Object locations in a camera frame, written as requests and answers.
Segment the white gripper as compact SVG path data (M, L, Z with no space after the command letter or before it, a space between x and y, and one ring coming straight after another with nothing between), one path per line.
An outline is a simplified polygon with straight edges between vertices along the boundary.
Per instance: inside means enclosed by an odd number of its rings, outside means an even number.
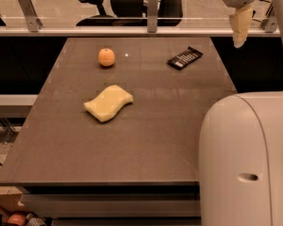
M242 47L246 42L253 16L253 9L249 4L254 1L255 0L223 0L228 7L236 8L235 12L229 16L235 48Z

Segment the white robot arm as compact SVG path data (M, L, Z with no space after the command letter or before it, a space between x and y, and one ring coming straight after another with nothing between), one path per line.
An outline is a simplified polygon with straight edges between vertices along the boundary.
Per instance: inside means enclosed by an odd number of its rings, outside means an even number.
M223 0L234 42L245 42L254 0ZM283 0L272 0L283 42ZM223 98L199 141L202 226L283 226L283 91Z

